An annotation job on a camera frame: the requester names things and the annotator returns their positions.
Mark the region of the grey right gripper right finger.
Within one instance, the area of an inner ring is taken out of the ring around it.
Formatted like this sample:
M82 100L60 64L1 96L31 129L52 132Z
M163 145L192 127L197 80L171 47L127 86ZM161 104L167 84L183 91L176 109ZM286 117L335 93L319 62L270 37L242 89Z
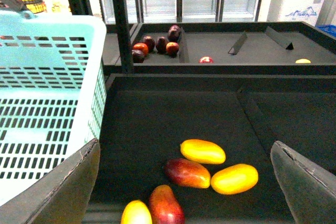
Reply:
M335 175L280 141L270 159L295 223L335 223Z

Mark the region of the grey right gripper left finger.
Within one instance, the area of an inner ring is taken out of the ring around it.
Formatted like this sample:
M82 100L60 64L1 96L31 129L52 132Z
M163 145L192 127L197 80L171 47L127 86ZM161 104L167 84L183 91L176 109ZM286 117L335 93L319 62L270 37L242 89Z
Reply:
M94 138L1 206L1 223L81 223L94 188L100 144Z

